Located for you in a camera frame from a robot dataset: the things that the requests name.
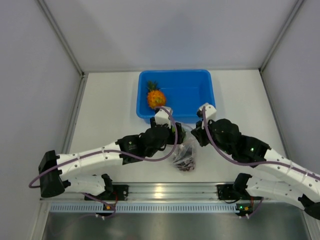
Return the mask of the dark purple fake grapes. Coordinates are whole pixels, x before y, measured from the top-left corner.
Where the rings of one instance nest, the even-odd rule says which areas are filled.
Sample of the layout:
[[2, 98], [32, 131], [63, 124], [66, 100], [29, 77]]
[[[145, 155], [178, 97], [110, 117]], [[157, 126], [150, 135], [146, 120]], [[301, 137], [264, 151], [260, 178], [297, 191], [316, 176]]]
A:
[[193, 148], [179, 149], [172, 159], [172, 164], [179, 171], [191, 172], [195, 169], [196, 161], [193, 155]]

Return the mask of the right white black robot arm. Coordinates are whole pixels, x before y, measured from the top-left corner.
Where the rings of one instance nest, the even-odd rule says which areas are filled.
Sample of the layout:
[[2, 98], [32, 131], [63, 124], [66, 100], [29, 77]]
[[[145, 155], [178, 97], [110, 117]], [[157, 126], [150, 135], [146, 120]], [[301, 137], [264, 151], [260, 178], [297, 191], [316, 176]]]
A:
[[202, 147], [211, 144], [227, 161], [268, 173], [279, 181], [270, 181], [240, 173], [233, 184], [235, 196], [278, 200], [320, 218], [320, 176], [294, 163], [267, 143], [243, 135], [227, 119], [198, 121], [191, 134]]

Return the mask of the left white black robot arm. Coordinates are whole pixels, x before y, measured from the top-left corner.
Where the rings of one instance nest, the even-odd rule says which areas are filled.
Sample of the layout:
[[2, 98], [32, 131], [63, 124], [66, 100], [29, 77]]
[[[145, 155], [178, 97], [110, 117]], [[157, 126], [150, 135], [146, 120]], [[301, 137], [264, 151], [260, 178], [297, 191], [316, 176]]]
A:
[[186, 136], [179, 122], [161, 125], [151, 118], [150, 123], [145, 132], [124, 136], [93, 150], [73, 154], [47, 151], [38, 166], [41, 197], [71, 192], [109, 199], [113, 194], [112, 180], [106, 173], [98, 175], [98, 170], [142, 162], [164, 151], [166, 146], [181, 144]]

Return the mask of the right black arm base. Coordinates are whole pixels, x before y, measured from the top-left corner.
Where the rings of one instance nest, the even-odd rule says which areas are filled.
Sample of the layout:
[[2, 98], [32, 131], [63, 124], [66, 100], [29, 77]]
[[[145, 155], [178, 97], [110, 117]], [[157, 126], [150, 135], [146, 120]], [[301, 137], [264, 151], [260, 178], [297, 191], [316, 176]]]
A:
[[218, 199], [225, 201], [226, 203], [235, 203], [246, 198], [245, 195], [233, 188], [233, 184], [218, 184], [216, 188]]

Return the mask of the clear zip top bag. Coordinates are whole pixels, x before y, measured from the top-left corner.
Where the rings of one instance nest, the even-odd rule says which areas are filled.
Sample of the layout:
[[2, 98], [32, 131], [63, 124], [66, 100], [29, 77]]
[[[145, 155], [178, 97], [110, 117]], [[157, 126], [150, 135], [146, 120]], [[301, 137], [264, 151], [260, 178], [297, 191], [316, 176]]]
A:
[[181, 172], [191, 172], [196, 168], [196, 153], [198, 143], [191, 134], [192, 128], [182, 123], [182, 132], [185, 133], [183, 141], [178, 144], [173, 154], [170, 156], [170, 164]]

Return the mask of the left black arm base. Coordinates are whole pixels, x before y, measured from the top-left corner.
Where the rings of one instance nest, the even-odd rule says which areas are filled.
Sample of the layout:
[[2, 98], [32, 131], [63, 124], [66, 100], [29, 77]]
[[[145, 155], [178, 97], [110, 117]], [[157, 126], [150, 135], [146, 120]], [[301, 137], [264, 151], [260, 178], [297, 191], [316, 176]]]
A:
[[113, 184], [107, 190], [94, 198], [102, 201], [126, 201], [129, 194], [129, 186], [127, 184]]

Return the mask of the green fake apple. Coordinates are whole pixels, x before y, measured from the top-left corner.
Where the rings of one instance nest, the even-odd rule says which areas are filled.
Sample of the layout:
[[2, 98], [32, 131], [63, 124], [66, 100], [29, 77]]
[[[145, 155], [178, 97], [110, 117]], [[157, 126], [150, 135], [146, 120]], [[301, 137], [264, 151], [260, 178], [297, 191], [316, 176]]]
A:
[[175, 127], [171, 127], [171, 139], [172, 143], [174, 144], [175, 141], [178, 145], [182, 144], [186, 138], [186, 131], [180, 124], [176, 124]]

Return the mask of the orange fake pineapple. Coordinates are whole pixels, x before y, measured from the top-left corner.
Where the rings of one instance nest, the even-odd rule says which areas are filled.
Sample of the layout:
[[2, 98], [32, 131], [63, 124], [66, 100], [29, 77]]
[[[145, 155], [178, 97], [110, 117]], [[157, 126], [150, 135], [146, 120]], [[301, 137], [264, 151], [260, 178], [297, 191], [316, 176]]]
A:
[[167, 99], [165, 94], [158, 87], [158, 83], [155, 81], [147, 82], [147, 104], [151, 109], [156, 107], [165, 106]]

